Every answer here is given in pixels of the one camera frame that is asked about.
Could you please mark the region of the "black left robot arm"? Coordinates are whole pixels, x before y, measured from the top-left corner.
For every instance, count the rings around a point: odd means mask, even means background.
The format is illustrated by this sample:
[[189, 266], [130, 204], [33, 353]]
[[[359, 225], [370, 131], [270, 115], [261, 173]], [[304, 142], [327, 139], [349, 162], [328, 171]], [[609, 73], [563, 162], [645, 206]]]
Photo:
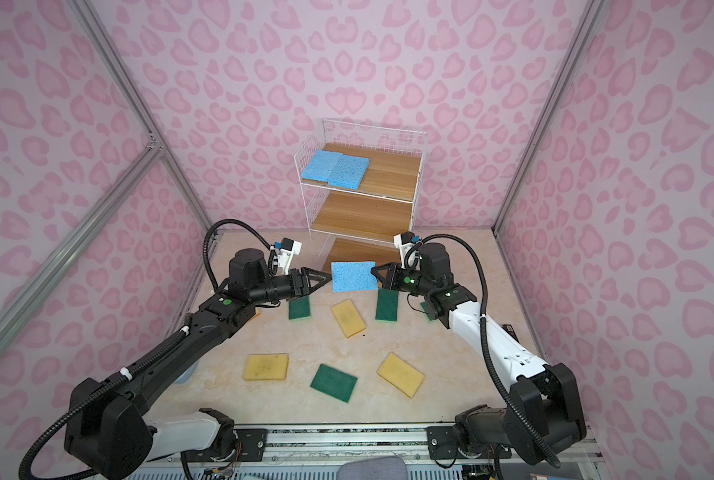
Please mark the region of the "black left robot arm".
[[217, 291], [185, 319], [184, 326], [125, 370], [98, 382], [86, 379], [72, 392], [65, 450], [88, 466], [89, 475], [123, 479], [150, 459], [195, 451], [223, 460], [236, 453], [234, 422], [202, 408], [194, 440], [171, 435], [145, 415], [162, 393], [213, 348], [237, 334], [264, 304], [306, 298], [331, 281], [330, 274], [292, 268], [270, 272], [265, 254], [238, 251]]

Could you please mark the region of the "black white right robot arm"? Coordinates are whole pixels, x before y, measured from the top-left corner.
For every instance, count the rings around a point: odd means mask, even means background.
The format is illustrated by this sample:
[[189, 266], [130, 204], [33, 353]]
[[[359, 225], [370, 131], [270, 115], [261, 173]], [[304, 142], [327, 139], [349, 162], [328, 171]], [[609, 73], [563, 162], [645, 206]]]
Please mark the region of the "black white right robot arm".
[[[481, 293], [458, 283], [445, 246], [450, 240], [470, 255]], [[475, 249], [455, 235], [425, 238], [413, 232], [394, 239], [397, 262], [372, 268], [382, 289], [423, 299], [432, 319], [462, 338], [483, 357], [502, 408], [487, 405], [458, 414], [453, 438], [457, 452], [487, 455], [495, 463], [503, 450], [529, 465], [560, 468], [560, 453], [584, 440], [587, 426], [575, 374], [563, 363], [549, 364], [516, 340], [489, 314], [489, 289]]]

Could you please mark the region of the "blue sponge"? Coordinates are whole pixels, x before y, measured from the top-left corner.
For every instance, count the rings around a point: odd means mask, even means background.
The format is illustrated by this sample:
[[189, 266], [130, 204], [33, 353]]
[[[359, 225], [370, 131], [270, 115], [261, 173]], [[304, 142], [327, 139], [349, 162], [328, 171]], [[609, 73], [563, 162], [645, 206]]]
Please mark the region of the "blue sponge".
[[302, 178], [328, 184], [331, 175], [343, 156], [344, 154], [340, 152], [326, 150], [316, 151], [304, 168], [301, 174]]
[[371, 273], [375, 262], [332, 262], [332, 290], [336, 293], [364, 292], [378, 289]]
[[336, 161], [327, 183], [329, 186], [356, 190], [368, 170], [370, 160], [365, 157], [341, 155]]

